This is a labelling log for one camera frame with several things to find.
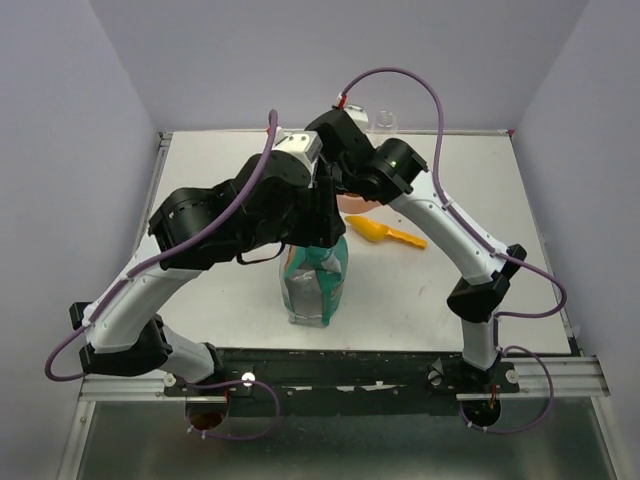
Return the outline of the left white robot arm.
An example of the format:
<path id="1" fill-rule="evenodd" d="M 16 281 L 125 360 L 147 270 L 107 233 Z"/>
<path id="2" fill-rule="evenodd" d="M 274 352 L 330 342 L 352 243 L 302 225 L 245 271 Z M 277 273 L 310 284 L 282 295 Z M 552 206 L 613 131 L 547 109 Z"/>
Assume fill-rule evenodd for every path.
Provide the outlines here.
<path id="1" fill-rule="evenodd" d="M 256 154 L 216 186 L 173 191 L 110 290 L 73 309 L 74 327 L 86 338 L 83 372 L 135 377 L 163 370 L 201 395 L 214 393 L 222 380 L 214 348 L 166 326 L 162 306 L 216 264 L 242 263 L 268 244 L 332 247 L 344 232 L 329 168 L 304 154 Z"/>

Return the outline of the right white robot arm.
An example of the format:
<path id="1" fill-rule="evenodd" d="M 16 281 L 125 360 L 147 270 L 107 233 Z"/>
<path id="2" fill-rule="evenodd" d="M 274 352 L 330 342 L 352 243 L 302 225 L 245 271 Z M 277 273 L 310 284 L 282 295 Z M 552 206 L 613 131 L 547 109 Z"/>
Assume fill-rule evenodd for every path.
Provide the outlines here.
<path id="1" fill-rule="evenodd" d="M 447 298 L 449 309 L 461 320 L 463 333 L 460 379 L 480 392 L 496 380 L 499 356 L 494 315 L 511 286 L 518 260 L 526 251 L 518 244 L 495 240 L 464 210 L 444 200 L 435 188 L 435 176 L 421 155 L 405 141 L 391 137 L 371 144 L 356 121 L 333 108 L 311 121 L 318 134 L 321 158 L 341 171 L 343 188 L 362 198 L 387 205 L 418 227 L 458 268 L 461 278 Z"/>

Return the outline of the pink double pet bowl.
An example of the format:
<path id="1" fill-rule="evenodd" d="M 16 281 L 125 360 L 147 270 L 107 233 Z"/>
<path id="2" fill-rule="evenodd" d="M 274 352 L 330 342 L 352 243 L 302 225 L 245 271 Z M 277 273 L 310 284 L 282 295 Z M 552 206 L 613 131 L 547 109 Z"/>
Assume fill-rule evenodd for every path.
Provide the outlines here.
<path id="1" fill-rule="evenodd" d="M 353 195 L 338 195 L 337 205 L 342 213 L 349 215 L 360 215 L 381 206 L 377 201 L 368 201 Z"/>

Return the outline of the teal dog food bag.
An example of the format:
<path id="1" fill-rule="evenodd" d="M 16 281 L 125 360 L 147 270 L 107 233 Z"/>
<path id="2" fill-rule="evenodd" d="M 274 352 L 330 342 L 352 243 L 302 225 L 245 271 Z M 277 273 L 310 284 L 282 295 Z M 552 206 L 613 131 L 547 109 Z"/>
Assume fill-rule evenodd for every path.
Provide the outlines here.
<path id="1" fill-rule="evenodd" d="M 345 236 L 331 248 L 285 246 L 279 278 L 291 324 L 312 328 L 330 324 L 341 302 L 348 262 Z"/>

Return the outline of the yellow plastic scoop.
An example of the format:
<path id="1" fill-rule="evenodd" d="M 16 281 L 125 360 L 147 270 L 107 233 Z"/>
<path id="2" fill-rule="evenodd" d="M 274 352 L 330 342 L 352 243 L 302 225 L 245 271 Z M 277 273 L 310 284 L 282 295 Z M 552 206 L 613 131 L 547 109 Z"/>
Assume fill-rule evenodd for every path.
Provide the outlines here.
<path id="1" fill-rule="evenodd" d="M 363 216 L 348 215 L 345 220 L 361 237 L 371 243 L 396 241 L 420 250 L 426 249 L 428 245 L 423 238 L 391 228 Z"/>

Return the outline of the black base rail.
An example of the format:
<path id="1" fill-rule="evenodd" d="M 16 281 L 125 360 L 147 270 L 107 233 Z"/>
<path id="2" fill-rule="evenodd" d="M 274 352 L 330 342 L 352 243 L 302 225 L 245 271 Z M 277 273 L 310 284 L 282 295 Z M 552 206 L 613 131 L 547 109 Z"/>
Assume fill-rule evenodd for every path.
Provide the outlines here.
<path id="1" fill-rule="evenodd" d="M 167 397 L 236 417 L 452 415 L 461 399 L 515 394 L 515 367 L 498 360 L 487 372 L 455 352 L 226 348 L 221 372 L 193 388 L 182 379 Z"/>

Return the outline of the clear water bottle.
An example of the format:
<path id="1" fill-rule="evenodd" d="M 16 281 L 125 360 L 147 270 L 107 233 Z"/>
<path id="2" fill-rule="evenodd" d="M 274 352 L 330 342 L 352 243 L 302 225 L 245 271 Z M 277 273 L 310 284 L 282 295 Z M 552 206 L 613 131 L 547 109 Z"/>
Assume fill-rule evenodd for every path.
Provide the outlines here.
<path id="1" fill-rule="evenodd" d="M 380 135 L 394 135 L 398 130 L 397 116 L 388 110 L 379 111 L 371 123 L 370 132 Z"/>

